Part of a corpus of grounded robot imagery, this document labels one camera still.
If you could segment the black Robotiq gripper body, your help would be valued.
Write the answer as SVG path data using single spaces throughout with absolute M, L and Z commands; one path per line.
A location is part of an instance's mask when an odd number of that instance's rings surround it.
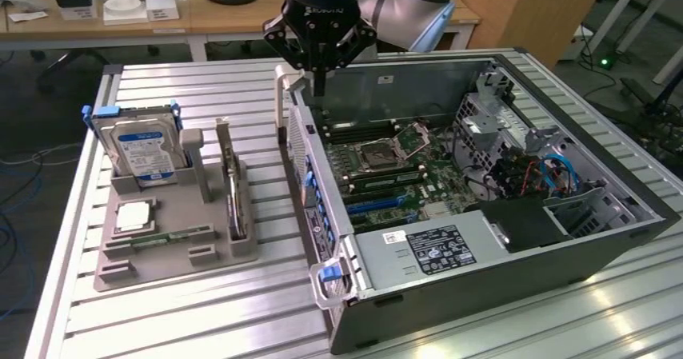
M 358 57 L 362 52 L 358 0 L 286 0 L 282 16 L 301 46 L 282 53 L 294 67 L 345 67 Z

